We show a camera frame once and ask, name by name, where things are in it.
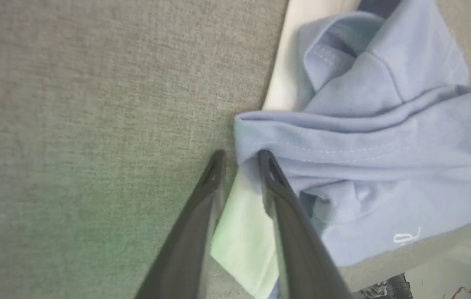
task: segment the light green cloth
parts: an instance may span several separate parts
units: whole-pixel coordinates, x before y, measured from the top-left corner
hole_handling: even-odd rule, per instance
[[[278,279],[273,222],[260,194],[238,173],[212,240],[211,255],[257,299],[268,298]]]

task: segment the gray carpet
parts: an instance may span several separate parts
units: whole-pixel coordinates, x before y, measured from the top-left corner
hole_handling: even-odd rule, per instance
[[[232,117],[261,106],[285,6],[0,0],[0,298],[133,296],[214,149],[233,178]],[[248,298],[218,265],[209,295]]]

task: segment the metal mechanism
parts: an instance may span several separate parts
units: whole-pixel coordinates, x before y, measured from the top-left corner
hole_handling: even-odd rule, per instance
[[[136,299],[205,298],[211,237],[225,203],[224,156],[214,153]],[[274,155],[260,151],[258,161],[265,210],[274,222],[281,297],[351,299]]]

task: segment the light blue t-shirt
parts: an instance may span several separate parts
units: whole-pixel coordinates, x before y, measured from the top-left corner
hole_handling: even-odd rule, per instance
[[[258,182],[256,153],[272,151],[301,200],[316,198],[338,266],[471,223],[469,73],[435,3],[315,21],[298,45],[298,110],[235,119],[243,172]]]

